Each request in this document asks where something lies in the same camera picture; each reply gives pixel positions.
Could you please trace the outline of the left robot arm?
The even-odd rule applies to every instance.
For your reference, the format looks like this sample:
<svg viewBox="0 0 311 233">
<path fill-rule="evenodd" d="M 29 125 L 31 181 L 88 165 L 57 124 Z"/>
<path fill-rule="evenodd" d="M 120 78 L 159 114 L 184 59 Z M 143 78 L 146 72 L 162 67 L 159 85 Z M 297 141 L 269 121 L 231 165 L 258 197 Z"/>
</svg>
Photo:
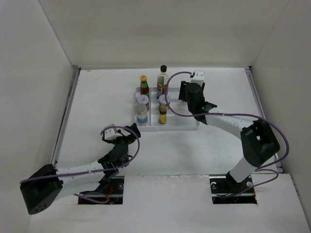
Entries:
<svg viewBox="0 0 311 233">
<path fill-rule="evenodd" d="M 30 178 L 22 180 L 20 191 L 28 214 L 35 215 L 55 201 L 70 195 L 85 198 L 86 194 L 105 193 L 119 169 L 129 165 L 129 145 L 138 142 L 141 133 L 136 123 L 130 126 L 109 125 L 102 132 L 102 140 L 113 148 L 97 161 L 69 168 L 55 168 L 52 164 L 41 167 Z"/>
</svg>

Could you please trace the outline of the white-lid sauce jar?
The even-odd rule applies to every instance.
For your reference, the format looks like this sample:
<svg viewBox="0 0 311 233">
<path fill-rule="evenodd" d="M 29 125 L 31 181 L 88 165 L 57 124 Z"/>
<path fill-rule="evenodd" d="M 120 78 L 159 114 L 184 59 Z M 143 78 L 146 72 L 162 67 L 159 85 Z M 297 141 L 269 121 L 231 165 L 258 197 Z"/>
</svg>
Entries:
<svg viewBox="0 0 311 233">
<path fill-rule="evenodd" d="M 149 97 L 147 95 L 138 95 L 137 96 L 137 103 L 144 104 L 146 106 L 149 105 Z"/>
<path fill-rule="evenodd" d="M 170 103 L 170 97 L 168 95 L 162 94 L 159 98 L 158 98 L 158 102 L 160 105 L 167 105 L 167 103 Z"/>
</svg>

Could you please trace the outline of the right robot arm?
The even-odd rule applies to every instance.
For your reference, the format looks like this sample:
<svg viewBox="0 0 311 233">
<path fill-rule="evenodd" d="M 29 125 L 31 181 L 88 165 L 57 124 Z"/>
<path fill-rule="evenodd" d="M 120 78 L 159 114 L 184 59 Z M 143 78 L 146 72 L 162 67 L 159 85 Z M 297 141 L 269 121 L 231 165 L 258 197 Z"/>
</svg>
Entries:
<svg viewBox="0 0 311 233">
<path fill-rule="evenodd" d="M 241 140 L 243 157 L 226 174 L 225 186 L 229 191 L 241 189 L 243 181 L 280 150 L 266 121 L 227 116 L 217 105 L 205 101 L 201 85 L 182 81 L 179 99 L 187 103 L 189 112 L 197 121 L 224 130 Z"/>
</svg>

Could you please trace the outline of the clear soy sauce bottle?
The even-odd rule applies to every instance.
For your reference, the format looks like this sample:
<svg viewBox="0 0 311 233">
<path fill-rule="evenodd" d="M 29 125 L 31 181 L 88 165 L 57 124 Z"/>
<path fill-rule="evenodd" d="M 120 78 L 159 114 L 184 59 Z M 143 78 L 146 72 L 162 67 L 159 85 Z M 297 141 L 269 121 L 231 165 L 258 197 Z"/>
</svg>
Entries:
<svg viewBox="0 0 311 233">
<path fill-rule="evenodd" d="M 160 67 L 160 74 L 157 77 L 157 98 L 160 98 L 161 95 L 167 92 L 167 81 L 169 77 L 167 75 L 167 66 L 162 65 Z"/>
</svg>

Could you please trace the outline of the silver-lid bead jar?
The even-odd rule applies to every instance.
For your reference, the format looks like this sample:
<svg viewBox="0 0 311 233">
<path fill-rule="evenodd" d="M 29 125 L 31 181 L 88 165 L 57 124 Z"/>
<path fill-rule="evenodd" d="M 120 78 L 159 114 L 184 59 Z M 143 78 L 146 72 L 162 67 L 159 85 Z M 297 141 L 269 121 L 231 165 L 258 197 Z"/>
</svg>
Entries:
<svg viewBox="0 0 311 233">
<path fill-rule="evenodd" d="M 138 125 L 146 126 L 148 124 L 148 110 L 145 104 L 137 104 L 135 106 L 135 114 Z"/>
</svg>

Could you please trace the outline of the small yellow-label bottle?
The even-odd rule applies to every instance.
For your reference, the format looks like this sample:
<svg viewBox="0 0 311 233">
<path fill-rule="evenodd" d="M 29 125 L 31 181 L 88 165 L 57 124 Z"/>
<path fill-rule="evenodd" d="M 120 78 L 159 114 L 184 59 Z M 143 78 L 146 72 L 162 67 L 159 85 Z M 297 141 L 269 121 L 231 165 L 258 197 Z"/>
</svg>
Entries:
<svg viewBox="0 0 311 233">
<path fill-rule="evenodd" d="M 167 121 L 167 106 L 165 104 L 161 104 L 159 108 L 158 122 L 160 124 L 165 124 L 166 121 Z"/>
</svg>

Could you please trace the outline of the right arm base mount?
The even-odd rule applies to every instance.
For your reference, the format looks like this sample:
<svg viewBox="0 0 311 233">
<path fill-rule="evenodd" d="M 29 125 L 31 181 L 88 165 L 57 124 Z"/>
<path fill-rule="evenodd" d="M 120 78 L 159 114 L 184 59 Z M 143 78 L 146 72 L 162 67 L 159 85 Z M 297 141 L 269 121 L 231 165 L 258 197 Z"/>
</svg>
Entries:
<svg viewBox="0 0 311 233">
<path fill-rule="evenodd" d="M 241 183 L 231 184 L 225 175 L 209 177 L 213 204 L 257 204 L 251 176 Z"/>
</svg>

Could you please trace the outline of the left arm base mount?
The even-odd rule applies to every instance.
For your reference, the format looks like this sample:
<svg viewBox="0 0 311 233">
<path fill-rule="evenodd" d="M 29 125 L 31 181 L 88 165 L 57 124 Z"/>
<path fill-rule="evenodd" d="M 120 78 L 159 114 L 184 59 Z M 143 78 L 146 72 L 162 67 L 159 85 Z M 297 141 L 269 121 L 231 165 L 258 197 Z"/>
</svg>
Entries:
<svg viewBox="0 0 311 233">
<path fill-rule="evenodd" d="M 116 176 L 100 185 L 94 191 L 79 193 L 78 205 L 121 205 L 123 204 L 124 176 Z"/>
</svg>

